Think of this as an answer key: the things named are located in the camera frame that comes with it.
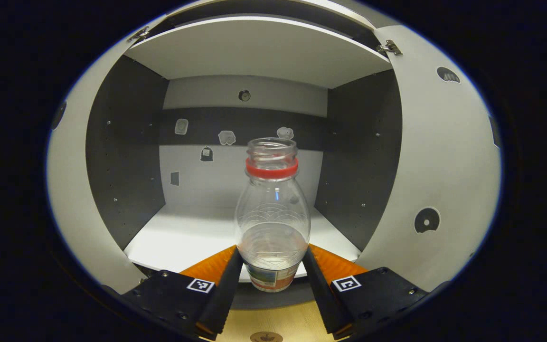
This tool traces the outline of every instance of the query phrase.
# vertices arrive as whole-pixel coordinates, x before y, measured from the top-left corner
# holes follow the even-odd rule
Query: white shelf
[[[235,244],[235,208],[163,206],[130,241],[128,258],[152,270],[181,272]],[[315,208],[311,211],[310,242],[347,260],[360,251]],[[301,264],[295,277],[306,275]],[[240,282],[249,282],[245,268]]]
[[[271,17],[226,17],[162,32],[126,56],[172,80],[266,76],[333,88],[391,69],[389,60],[348,37]]]

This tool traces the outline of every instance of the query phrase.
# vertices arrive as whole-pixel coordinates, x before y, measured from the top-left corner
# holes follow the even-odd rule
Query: bottle label
[[[248,274],[250,275],[250,280],[252,283],[264,290],[280,290],[288,286],[293,278],[295,278],[295,273],[299,264],[287,268],[285,270],[265,270],[263,268],[258,268],[246,264]]]

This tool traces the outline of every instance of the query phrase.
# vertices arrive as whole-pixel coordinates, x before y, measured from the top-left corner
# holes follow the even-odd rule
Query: red ring
[[[278,170],[263,170],[263,169],[257,169],[254,166],[251,166],[249,162],[250,158],[246,158],[246,171],[258,178],[264,178],[267,180],[279,180],[282,178],[293,176],[297,173],[297,170],[299,169],[299,158],[295,158],[295,165],[291,167],[287,167],[286,169],[278,169]]]

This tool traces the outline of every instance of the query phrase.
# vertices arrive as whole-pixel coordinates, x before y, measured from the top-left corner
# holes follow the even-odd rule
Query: plastic bottle
[[[235,211],[237,249],[252,284],[280,292],[291,284],[310,241],[310,210],[295,180],[297,143],[255,139],[247,153],[249,182]]]

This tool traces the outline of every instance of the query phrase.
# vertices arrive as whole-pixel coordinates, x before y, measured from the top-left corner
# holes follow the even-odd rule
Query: cabinet door
[[[402,51],[387,53],[401,95],[402,145],[386,210],[357,263],[387,266],[431,291],[485,238],[500,194],[501,154],[484,100],[448,56],[405,26],[374,33]],[[425,208],[433,210],[418,215]]]
[[[145,26],[153,28],[164,19]],[[134,32],[104,52],[70,89],[64,115],[50,135],[46,161],[50,206],[63,240],[96,281],[122,294],[144,275],[117,246],[98,213],[87,177],[85,129],[100,84],[136,42],[128,41]]]

